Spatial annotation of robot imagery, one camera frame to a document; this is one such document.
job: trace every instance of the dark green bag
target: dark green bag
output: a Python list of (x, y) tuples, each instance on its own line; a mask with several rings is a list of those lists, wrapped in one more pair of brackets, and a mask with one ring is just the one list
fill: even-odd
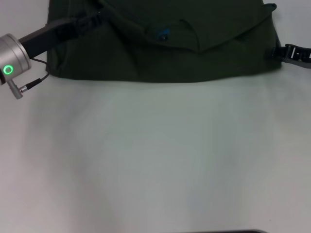
[(262, 0), (51, 0), (49, 22), (92, 14), (106, 22), (48, 52), (51, 74), (75, 80), (210, 81), (271, 71), (275, 4)]

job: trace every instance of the green light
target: green light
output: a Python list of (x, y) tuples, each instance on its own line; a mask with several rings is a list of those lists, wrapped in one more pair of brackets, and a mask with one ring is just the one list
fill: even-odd
[(13, 66), (10, 66), (10, 65), (7, 65), (7, 66), (5, 66), (4, 68), (3, 68), (3, 72), (5, 73), (5, 74), (12, 74), (13, 73)]

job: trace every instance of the green led ring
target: green led ring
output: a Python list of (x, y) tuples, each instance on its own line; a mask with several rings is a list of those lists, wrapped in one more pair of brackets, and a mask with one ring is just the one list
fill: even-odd
[(3, 68), (3, 72), (4, 72), (6, 75), (12, 74), (12, 73), (13, 73), (13, 70), (14, 70), (14, 69), (13, 69), (13, 66), (10, 66), (10, 65), (7, 65), (7, 66), (5, 66), (5, 67)]

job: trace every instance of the bag flap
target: bag flap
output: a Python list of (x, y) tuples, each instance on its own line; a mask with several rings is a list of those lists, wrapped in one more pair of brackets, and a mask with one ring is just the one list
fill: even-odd
[(194, 52), (251, 30), (276, 9), (262, 0), (98, 1), (107, 20), (127, 39)]

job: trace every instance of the white surface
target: white surface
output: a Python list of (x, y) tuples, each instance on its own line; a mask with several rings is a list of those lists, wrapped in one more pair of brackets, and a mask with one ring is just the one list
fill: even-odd
[[(311, 2), (275, 0), (281, 42), (311, 47)], [(47, 0), (0, 0), (0, 34)], [(18, 84), (43, 77), (34, 68)], [(0, 91), (0, 232), (310, 231), (311, 71), (195, 84), (49, 78)]]

